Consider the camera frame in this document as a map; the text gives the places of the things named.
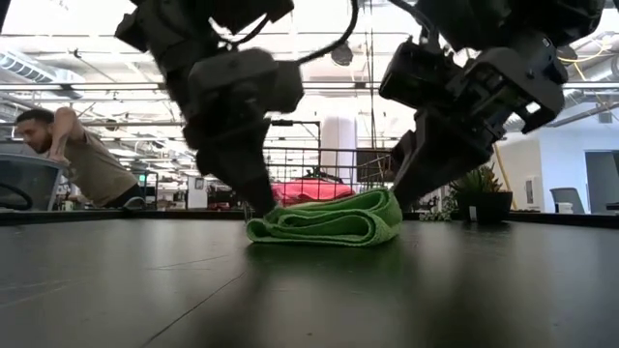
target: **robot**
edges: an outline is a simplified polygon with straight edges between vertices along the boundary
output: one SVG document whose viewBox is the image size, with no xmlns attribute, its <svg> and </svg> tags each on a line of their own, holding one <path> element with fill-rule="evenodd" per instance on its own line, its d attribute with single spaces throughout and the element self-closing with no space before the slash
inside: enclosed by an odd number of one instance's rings
<svg viewBox="0 0 619 348">
<path fill-rule="evenodd" d="M 270 126 L 264 115 L 296 109 L 304 95 L 299 67 L 346 42 L 358 0 L 343 36 L 298 61 L 238 48 L 268 21 L 290 13 L 291 0 L 132 1 L 137 7 L 115 36 L 154 56 L 185 117 L 198 169 L 232 187 L 259 214 L 270 212 L 276 202 L 262 154 Z M 382 98 L 417 110 L 416 131 L 392 151 L 398 167 L 392 190 L 402 207 L 487 162 L 512 114 L 524 121 L 524 133 L 556 118 L 568 80 L 557 47 L 594 32 L 604 9 L 604 0 L 390 1 L 423 27 L 417 43 L 411 38 L 399 46 L 379 88 Z M 236 35 L 260 18 L 236 43 L 209 24 L 212 19 Z M 481 53 L 459 67 L 439 35 L 453 50 Z"/>
</svg>

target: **folded towel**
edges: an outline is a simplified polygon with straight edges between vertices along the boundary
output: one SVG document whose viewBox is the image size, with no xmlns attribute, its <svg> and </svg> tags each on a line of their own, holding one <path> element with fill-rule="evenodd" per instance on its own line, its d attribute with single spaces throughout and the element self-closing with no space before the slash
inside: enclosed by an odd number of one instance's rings
<svg viewBox="0 0 619 348">
<path fill-rule="evenodd" d="M 371 247 L 393 239 L 402 212 L 385 188 L 326 203 L 277 207 L 248 222 L 248 237 L 257 243 L 302 243 Z"/>
</svg>

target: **potted plant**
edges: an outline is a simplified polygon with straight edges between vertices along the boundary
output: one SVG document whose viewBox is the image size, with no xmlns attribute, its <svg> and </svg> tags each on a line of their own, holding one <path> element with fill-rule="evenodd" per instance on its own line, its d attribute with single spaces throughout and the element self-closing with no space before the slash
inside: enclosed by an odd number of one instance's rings
<svg viewBox="0 0 619 348">
<path fill-rule="evenodd" d="M 494 223 L 507 218 L 514 195 L 502 190 L 493 169 L 494 165 L 482 165 L 450 183 L 462 219 Z"/>
</svg>

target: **black pot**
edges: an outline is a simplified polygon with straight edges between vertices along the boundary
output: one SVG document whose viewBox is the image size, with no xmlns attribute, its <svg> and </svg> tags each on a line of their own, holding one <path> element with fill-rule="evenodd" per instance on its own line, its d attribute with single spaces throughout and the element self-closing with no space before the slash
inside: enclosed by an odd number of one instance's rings
<svg viewBox="0 0 619 348">
<path fill-rule="evenodd" d="M 505 220 L 512 207 L 511 192 L 470 192 L 456 195 L 460 218 L 479 223 Z"/>
</svg>

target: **man's hand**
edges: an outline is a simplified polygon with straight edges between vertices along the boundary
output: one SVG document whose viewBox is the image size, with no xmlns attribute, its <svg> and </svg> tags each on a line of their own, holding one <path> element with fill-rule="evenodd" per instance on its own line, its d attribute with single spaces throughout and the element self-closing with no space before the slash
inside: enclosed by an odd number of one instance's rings
<svg viewBox="0 0 619 348">
<path fill-rule="evenodd" d="M 63 155 L 57 155 L 57 154 L 49 154 L 48 157 L 50 160 L 55 161 L 56 163 L 60 163 L 64 166 L 69 166 L 71 163 L 69 162 L 69 160 L 67 158 L 65 158 Z"/>
</svg>

